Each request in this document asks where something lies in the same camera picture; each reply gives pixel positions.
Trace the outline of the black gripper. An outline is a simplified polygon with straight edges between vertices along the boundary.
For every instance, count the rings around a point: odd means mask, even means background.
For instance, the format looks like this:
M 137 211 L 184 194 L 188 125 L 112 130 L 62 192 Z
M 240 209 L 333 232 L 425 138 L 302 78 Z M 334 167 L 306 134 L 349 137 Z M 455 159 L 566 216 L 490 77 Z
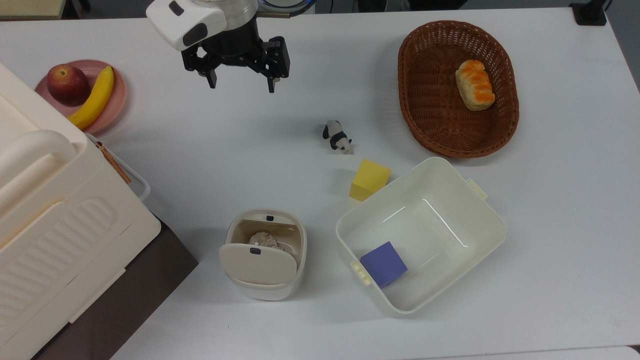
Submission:
M 185 70 L 206 78 L 211 89 L 217 88 L 216 70 L 221 65 L 249 68 L 263 75 L 270 94 L 275 93 L 278 79 L 290 76 L 286 39 L 275 36 L 263 41 L 256 18 L 218 34 L 213 34 L 204 23 L 198 23 L 186 32 L 183 40 L 187 46 L 181 51 Z

